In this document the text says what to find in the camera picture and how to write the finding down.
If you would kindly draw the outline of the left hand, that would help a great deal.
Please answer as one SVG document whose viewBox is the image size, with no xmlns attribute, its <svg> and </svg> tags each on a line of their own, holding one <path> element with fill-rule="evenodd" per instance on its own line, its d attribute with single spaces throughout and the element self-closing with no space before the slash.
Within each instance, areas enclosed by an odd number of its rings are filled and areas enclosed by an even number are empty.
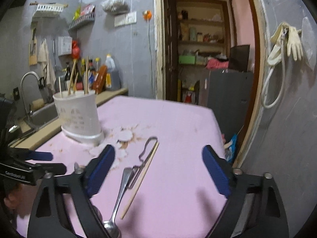
<svg viewBox="0 0 317 238">
<path fill-rule="evenodd" d="M 4 204 L 8 209 L 12 209 L 21 218 L 31 214 L 33 202 L 38 191 L 37 186 L 18 184 L 7 197 L 4 198 Z"/>
</svg>

